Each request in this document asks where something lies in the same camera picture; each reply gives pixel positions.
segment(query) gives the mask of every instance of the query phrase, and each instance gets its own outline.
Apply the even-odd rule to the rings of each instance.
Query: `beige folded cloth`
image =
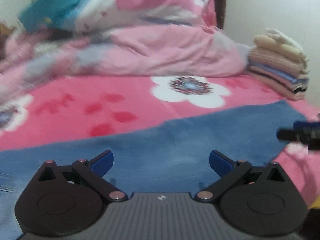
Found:
[[[261,83],[272,88],[274,91],[276,91],[280,95],[282,95],[290,100],[298,101],[300,99],[305,98],[305,92],[298,92],[298,93],[294,94],[289,89],[280,85],[277,81],[274,81],[270,78],[267,78],[267,77],[264,77],[264,76],[261,76],[261,75],[258,75],[258,74],[252,73],[252,72],[249,72],[249,74],[251,76],[255,77],[256,79],[258,79]]]
[[[292,61],[302,63],[307,66],[308,60],[306,59],[306,56],[297,48],[283,44],[266,35],[256,35],[254,37],[254,43],[261,48],[279,53]]]
[[[267,70],[264,70],[262,68],[254,66],[254,65],[249,66],[249,70],[252,70],[258,74],[261,73],[262,75],[267,75],[275,80],[278,80],[280,83],[284,84],[291,91],[294,91],[298,88],[305,89],[309,86],[308,82],[307,83],[291,84],[290,81],[286,80],[285,78],[280,77],[277,74],[271,73]]]
[[[249,59],[253,62],[268,65],[272,68],[284,71],[299,79],[305,78],[301,77],[301,74],[309,73],[309,70],[302,63],[293,62],[279,53],[275,53],[261,47],[254,47],[249,52]]]

